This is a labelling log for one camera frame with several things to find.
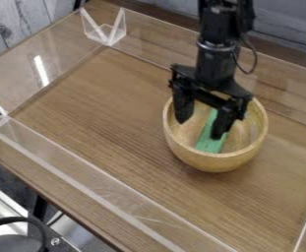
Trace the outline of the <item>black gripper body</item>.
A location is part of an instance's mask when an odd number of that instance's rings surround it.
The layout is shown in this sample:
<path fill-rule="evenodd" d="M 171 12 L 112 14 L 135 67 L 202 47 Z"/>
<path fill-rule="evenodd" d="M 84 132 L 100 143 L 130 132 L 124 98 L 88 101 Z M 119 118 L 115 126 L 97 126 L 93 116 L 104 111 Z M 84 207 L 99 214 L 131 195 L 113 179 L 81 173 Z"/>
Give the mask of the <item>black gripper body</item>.
<path fill-rule="evenodd" d="M 172 64 L 170 88 L 190 87 L 194 101 L 200 101 L 216 110 L 227 103 L 238 106 L 238 119 L 245 118 L 251 93 L 235 81 L 235 69 L 239 46 L 214 47 L 207 43 L 196 43 L 195 66 Z"/>

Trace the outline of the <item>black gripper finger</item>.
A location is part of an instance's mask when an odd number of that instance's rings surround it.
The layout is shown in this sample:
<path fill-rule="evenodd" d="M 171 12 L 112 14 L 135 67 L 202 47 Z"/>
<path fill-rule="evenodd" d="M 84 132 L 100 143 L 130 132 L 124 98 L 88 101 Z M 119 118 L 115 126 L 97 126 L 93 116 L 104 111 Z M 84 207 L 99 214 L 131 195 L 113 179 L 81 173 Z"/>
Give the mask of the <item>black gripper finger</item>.
<path fill-rule="evenodd" d="M 210 137 L 219 140 L 222 135 L 230 131 L 230 128 L 238 119 L 238 106 L 234 103 L 224 104 L 216 110 L 216 117 L 212 121 Z"/>
<path fill-rule="evenodd" d="M 183 124 L 192 116 L 194 96 L 190 87 L 174 86 L 174 110 L 175 117 Z"/>

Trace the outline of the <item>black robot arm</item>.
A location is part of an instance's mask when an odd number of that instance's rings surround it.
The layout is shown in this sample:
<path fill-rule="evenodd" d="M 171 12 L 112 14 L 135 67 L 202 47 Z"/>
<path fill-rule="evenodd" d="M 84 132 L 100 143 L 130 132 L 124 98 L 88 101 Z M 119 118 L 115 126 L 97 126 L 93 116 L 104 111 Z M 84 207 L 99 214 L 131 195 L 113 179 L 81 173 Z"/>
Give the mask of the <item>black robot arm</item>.
<path fill-rule="evenodd" d="M 195 66 L 171 65 L 175 117 L 186 123 L 198 100 L 216 109 L 210 138 L 219 140 L 243 120 L 253 94 L 237 83 L 235 70 L 246 33 L 253 29 L 253 0 L 198 0 L 199 34 Z"/>

